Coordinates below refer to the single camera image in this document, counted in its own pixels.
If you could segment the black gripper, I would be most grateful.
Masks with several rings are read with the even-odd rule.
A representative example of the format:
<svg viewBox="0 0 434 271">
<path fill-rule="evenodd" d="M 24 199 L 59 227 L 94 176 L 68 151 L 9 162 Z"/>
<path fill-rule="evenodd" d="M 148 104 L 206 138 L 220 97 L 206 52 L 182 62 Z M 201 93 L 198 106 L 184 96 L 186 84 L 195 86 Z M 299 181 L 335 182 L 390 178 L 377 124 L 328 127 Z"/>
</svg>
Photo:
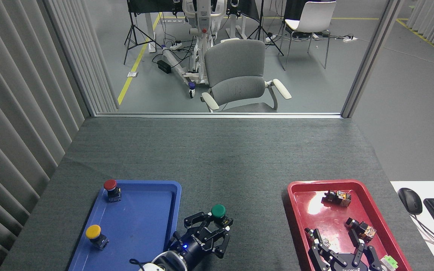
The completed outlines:
<svg viewBox="0 0 434 271">
<path fill-rule="evenodd" d="M 169 250 L 181 256 L 187 269 L 194 269 L 205 257 L 214 253 L 219 259 L 224 257 L 230 239 L 232 218 L 215 218 L 211 212 L 199 212 L 184 218 L 186 233 L 170 245 Z M 209 226 L 216 226 L 212 233 Z"/>
<path fill-rule="evenodd" d="M 336 253 L 324 243 L 318 228 L 305 228 L 305 233 L 310 242 L 308 256 L 316 271 L 384 271 L 375 248 L 366 245 L 357 235 L 356 230 L 348 230 L 348 235 L 355 247 L 354 254 Z M 362 256 L 367 259 L 367 265 L 362 261 Z"/>
</svg>

